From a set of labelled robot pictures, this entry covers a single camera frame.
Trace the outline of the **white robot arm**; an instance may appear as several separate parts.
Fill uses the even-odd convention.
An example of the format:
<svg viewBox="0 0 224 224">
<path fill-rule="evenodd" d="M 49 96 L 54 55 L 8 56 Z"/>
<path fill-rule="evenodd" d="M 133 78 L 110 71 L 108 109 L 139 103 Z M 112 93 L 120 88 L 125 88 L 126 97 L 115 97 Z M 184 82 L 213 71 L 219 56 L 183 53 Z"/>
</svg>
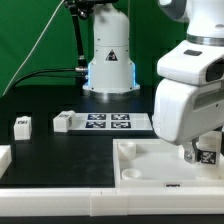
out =
<svg viewBox="0 0 224 224">
<path fill-rule="evenodd" d="M 86 94 L 118 99 L 140 89 L 129 57 L 129 20 L 112 4 L 94 3 L 94 57 L 88 64 Z M 157 0 L 170 19 L 188 24 L 187 36 L 158 60 L 153 129 L 184 148 L 191 163 L 216 165 L 219 153 L 202 136 L 224 125 L 224 0 Z"/>
</svg>

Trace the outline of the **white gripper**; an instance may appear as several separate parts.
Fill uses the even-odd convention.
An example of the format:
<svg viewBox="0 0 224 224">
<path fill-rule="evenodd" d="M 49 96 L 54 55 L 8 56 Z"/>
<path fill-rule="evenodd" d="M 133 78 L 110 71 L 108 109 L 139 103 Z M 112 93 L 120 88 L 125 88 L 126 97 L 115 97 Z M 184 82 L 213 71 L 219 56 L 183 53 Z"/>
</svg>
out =
<svg viewBox="0 0 224 224">
<path fill-rule="evenodd" d="M 224 125 L 224 47 L 183 41 L 159 59 L 157 73 L 163 80 L 155 95 L 154 131 L 174 145 L 184 143 L 184 159 L 197 163 L 197 137 Z"/>
</svg>

